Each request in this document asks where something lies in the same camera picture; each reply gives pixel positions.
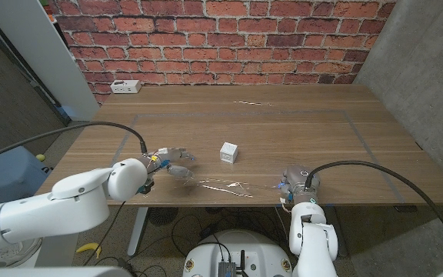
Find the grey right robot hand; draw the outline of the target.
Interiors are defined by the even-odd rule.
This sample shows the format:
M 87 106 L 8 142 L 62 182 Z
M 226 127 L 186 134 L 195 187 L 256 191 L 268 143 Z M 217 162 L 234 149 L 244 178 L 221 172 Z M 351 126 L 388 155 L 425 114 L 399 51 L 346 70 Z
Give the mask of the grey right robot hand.
M 293 205 L 301 202 L 318 204 L 318 187 L 321 179 L 318 174 L 311 178 L 311 184 L 306 185 L 306 179 L 311 169 L 303 165 L 290 165 L 284 170 L 281 181 L 278 184 L 281 195 Z

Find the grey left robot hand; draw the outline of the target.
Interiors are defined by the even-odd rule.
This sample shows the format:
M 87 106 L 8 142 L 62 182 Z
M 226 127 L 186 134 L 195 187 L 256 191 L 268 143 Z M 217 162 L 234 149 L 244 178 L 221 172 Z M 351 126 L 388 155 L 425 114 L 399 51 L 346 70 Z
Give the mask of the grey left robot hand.
M 145 165 L 149 177 L 165 169 L 169 175 L 180 179 L 191 179 L 194 173 L 184 166 L 174 165 L 179 159 L 195 160 L 195 157 L 185 148 L 162 148 L 154 152 L 143 154 L 140 161 Z

